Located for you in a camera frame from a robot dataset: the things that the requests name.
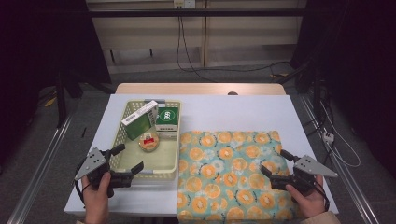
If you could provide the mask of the round snack cup red label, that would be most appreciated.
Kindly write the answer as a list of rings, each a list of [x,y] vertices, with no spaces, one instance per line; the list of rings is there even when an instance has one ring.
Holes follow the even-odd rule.
[[[159,146],[160,139],[158,134],[146,132],[140,136],[138,144],[143,151],[152,152]]]

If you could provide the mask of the tall green and white box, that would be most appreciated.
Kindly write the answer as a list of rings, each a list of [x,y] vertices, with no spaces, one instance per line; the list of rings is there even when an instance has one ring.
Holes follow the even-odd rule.
[[[151,100],[148,103],[144,103],[135,112],[121,121],[127,132],[127,136],[131,140],[135,140],[145,131],[149,130],[155,125],[157,114],[158,103],[156,101]]]

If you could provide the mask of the person's right hand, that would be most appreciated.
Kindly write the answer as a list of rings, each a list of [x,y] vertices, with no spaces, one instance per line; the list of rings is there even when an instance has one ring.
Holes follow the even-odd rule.
[[[287,192],[292,196],[297,204],[299,204],[301,213],[305,218],[311,218],[326,211],[324,191],[320,187],[323,184],[323,177],[321,175],[317,175],[316,181],[316,187],[305,195],[301,194],[292,185],[286,186]]]

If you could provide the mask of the black metal stand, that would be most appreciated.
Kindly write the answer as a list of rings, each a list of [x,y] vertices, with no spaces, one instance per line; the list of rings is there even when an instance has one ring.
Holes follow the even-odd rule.
[[[88,83],[92,87],[106,94],[113,94],[114,89],[106,87],[93,78],[84,77],[78,73],[59,72],[56,76],[56,94],[57,94],[57,105],[58,105],[58,125],[60,128],[66,121],[67,109],[65,102],[65,93],[67,91],[72,98],[80,98],[83,94],[82,88],[79,86],[80,83]]]

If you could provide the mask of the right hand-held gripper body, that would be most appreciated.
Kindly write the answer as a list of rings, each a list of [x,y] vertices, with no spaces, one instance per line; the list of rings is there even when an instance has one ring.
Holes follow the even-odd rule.
[[[294,173],[292,175],[273,175],[270,179],[271,187],[273,189],[285,190],[287,185],[292,185],[304,194],[314,188],[316,175],[327,177],[338,176],[335,171],[329,169],[308,155],[304,155],[301,158],[294,156],[293,162]]]

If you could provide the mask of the black tripod stand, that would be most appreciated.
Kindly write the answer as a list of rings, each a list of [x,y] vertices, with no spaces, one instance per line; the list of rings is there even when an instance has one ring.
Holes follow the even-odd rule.
[[[290,74],[281,77],[277,83],[283,85],[292,79],[294,80],[297,92],[308,93],[309,90],[313,91],[312,104],[314,117],[318,121],[323,121],[324,118],[320,105],[320,72],[318,66],[312,62],[303,63]]]

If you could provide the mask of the pale yellow plastic basket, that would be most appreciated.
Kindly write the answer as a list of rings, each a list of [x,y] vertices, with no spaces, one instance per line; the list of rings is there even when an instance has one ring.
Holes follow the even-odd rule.
[[[121,120],[135,112],[144,103],[149,100],[132,100],[126,104]],[[176,138],[160,137],[156,131],[155,125],[146,132],[154,132],[158,134],[160,139],[159,146],[152,152],[143,151],[138,142],[139,137],[131,140],[127,136],[125,127],[120,121],[119,129],[117,130],[113,146],[124,144],[125,149],[116,156],[110,158],[110,168],[115,172],[130,171],[132,167],[139,162],[144,163],[144,169],[135,177],[145,180],[173,180],[176,175],[177,161],[178,161],[178,144],[179,144],[179,126],[180,126],[180,112],[181,102],[169,100],[154,100],[158,103],[158,111],[160,107],[177,107],[178,108],[178,128]]]

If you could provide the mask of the person's left hand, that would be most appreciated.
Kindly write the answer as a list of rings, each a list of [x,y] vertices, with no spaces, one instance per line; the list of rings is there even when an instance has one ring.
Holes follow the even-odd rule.
[[[98,189],[90,185],[87,176],[82,177],[83,198],[85,203],[85,224],[106,224],[109,216],[107,188],[111,175],[104,173]]]

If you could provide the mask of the green box with round emblem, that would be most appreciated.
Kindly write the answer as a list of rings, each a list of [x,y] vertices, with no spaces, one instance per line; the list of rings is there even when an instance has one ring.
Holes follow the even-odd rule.
[[[176,138],[178,128],[178,108],[160,107],[155,127],[160,137]]]

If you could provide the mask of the aluminium floor rail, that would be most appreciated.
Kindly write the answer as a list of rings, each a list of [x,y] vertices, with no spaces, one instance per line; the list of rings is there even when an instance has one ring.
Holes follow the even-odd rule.
[[[23,224],[27,218],[27,215],[35,201],[36,195],[42,186],[42,183],[50,169],[53,159],[58,152],[58,149],[64,139],[64,136],[70,126],[70,122],[73,116],[69,115],[59,128],[56,129],[49,145],[47,146],[46,152],[41,159],[38,167],[29,181],[28,186],[20,197],[16,207],[14,208],[7,224]]]
[[[348,141],[337,131],[334,127],[332,116],[329,114],[328,110],[324,104],[320,101],[321,113],[324,118],[323,121],[318,121],[314,117],[313,104],[308,96],[300,97],[304,109],[311,118],[311,123],[315,128],[315,133],[324,145],[326,156],[331,161],[332,168],[334,168],[338,174],[339,178],[342,180],[346,187],[346,191],[350,195],[352,202],[355,204],[364,224],[380,224],[379,219],[375,215],[373,207],[364,195],[361,187],[358,185],[353,174],[350,172],[350,168],[358,168],[361,166],[361,158],[357,154],[356,150],[348,143]],[[357,163],[354,164],[350,161],[346,161],[340,154],[338,148],[335,145],[335,141],[331,144],[326,143],[322,135],[324,132],[334,133],[335,136],[342,140],[344,144],[351,150],[351,152],[358,159]]]

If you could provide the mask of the orange-print shopping bag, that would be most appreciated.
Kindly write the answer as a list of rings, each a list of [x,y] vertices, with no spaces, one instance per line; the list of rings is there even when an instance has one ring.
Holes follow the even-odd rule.
[[[300,216],[265,167],[290,174],[276,131],[185,132],[180,136],[177,219],[181,224],[274,223]]]

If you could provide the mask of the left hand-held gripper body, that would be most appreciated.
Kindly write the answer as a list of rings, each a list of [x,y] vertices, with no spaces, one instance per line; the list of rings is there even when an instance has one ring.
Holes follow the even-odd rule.
[[[88,153],[87,157],[80,162],[74,177],[75,188],[80,198],[83,197],[83,193],[78,186],[78,181],[83,176],[87,176],[90,185],[98,189],[103,174],[110,172],[111,179],[107,188],[108,198],[114,196],[114,188],[129,188],[131,186],[132,180],[134,179],[134,175],[132,174],[131,170],[125,172],[112,171],[109,165],[111,156],[110,149],[107,151],[102,151],[97,147],[94,147]]]

